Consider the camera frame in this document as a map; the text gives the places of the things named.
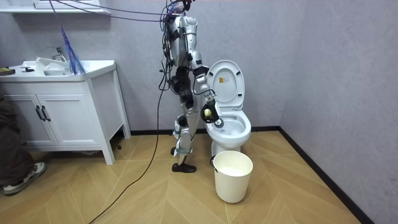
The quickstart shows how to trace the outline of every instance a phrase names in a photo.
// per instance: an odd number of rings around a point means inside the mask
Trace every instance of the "toilet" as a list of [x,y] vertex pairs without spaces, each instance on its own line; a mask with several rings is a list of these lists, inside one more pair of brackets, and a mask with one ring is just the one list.
[[249,139],[251,123],[244,114],[244,78],[242,70],[230,60],[220,60],[211,66],[207,82],[217,96],[215,100],[224,121],[222,128],[206,124],[206,130],[213,142],[212,156],[226,150],[241,151],[241,146]]

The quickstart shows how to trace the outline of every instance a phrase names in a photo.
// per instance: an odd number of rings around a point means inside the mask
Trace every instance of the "faucet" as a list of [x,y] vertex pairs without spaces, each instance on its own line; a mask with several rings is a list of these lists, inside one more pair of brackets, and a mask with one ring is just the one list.
[[62,47],[48,47],[48,48],[55,48],[57,50],[58,54],[51,56],[52,60],[58,60],[60,58],[61,62],[67,62],[67,59],[65,58],[63,52],[62,52]]

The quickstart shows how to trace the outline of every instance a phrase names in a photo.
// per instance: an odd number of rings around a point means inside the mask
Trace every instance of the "shelf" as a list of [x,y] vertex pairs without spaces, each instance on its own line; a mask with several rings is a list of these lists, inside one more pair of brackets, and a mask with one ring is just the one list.
[[[90,12],[97,12],[110,15],[105,9],[86,9]],[[57,13],[89,13],[78,9],[56,9]],[[0,13],[53,13],[52,9],[35,9],[33,6],[0,7]]]

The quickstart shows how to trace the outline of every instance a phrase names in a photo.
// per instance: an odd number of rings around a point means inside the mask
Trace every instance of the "gray wall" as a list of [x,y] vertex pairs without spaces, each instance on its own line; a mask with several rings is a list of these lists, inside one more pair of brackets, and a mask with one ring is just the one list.
[[376,222],[398,223],[398,1],[308,0],[281,126]]
[[[164,1],[108,0],[108,6],[160,12]],[[203,63],[211,66],[230,59],[243,70],[244,111],[253,126],[279,124],[303,10],[295,0],[197,1],[188,12],[199,22]],[[81,59],[116,60],[131,129],[155,129],[162,58],[159,25],[86,14],[61,19]],[[49,57],[54,53],[46,47],[62,44],[52,14],[0,14],[0,21],[2,66]],[[164,94],[161,109],[160,129],[174,128],[174,119],[182,112],[178,97]]]

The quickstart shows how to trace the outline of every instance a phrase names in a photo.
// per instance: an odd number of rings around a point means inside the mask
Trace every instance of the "pants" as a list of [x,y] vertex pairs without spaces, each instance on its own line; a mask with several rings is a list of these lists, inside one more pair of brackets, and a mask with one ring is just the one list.
[[11,104],[0,98],[0,185],[15,185],[33,170],[34,160],[19,136]]

